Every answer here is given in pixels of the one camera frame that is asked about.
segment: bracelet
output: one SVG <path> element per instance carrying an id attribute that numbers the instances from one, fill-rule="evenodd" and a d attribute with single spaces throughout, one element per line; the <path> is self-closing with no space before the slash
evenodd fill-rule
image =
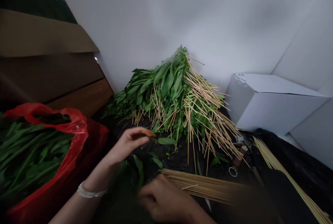
<path id="1" fill-rule="evenodd" d="M 76 192 L 84 198 L 101 197 L 102 195 L 105 195 L 108 192 L 108 190 L 98 192 L 98 193 L 89 192 L 83 188 L 83 186 L 82 186 L 83 183 L 84 183 L 84 181 L 81 182 L 81 184 L 78 186 Z"/>

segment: wooden stick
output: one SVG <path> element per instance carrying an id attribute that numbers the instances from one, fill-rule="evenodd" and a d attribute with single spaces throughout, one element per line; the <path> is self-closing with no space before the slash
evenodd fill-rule
<path id="1" fill-rule="evenodd" d="M 184 189 L 193 188 L 193 187 L 196 187 L 197 185 L 198 185 L 198 184 L 191 185 L 191 186 L 187 186 L 187 187 L 181 188 L 180 190 L 184 190 Z"/>
<path id="2" fill-rule="evenodd" d="M 196 60 L 195 58 L 193 58 L 192 56 L 190 56 L 189 54 L 185 53 L 185 52 L 182 52 L 184 53 L 186 56 L 189 56 L 190 58 L 192 58 L 193 60 L 197 61 L 198 63 L 202 64 L 202 65 L 205 65 L 204 63 L 201 63 L 200 61 Z"/>

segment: plastic bag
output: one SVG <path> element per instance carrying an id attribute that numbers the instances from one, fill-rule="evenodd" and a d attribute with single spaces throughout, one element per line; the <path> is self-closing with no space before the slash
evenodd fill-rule
<path id="1" fill-rule="evenodd" d="M 7 111 L 4 117 L 25 117 L 30 123 L 44 124 L 34 115 L 57 113 L 59 111 L 54 111 L 41 103 L 25 103 Z M 96 166 L 108 139 L 109 130 L 86 118 L 79 110 L 62 109 L 60 114 L 68 115 L 71 122 L 44 125 L 47 128 L 74 134 L 69 151 L 53 179 L 6 212 L 6 216 L 13 223 L 48 223 Z"/>

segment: bamboo skewer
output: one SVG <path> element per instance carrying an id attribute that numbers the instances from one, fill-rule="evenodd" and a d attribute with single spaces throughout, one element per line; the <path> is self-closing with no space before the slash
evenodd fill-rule
<path id="1" fill-rule="evenodd" d="M 253 137 L 256 146 L 258 147 L 260 153 L 262 154 L 266 164 L 270 169 L 282 171 L 291 184 L 295 187 L 296 191 L 299 193 L 303 201 L 306 203 L 314 217 L 318 220 L 320 224 L 332 224 L 332 221 L 325 215 L 325 213 L 318 207 L 318 205 L 301 189 L 297 182 L 291 177 L 287 170 L 282 166 L 282 164 L 277 160 L 273 153 L 268 149 L 268 147 L 259 139 Z"/>
<path id="2" fill-rule="evenodd" d="M 243 184 L 174 170 L 163 169 L 160 171 L 181 190 L 186 191 L 190 195 L 229 205 L 232 205 L 233 197 L 237 192 L 246 190 L 249 187 Z"/>

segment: right hand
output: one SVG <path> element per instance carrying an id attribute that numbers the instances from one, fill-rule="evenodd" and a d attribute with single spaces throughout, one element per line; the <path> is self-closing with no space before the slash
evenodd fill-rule
<path id="1" fill-rule="evenodd" d="M 144 186 L 138 197 L 140 204 L 148 210 L 155 222 L 187 223 L 193 213 L 204 212 L 189 194 L 180 190 L 163 174 Z"/>

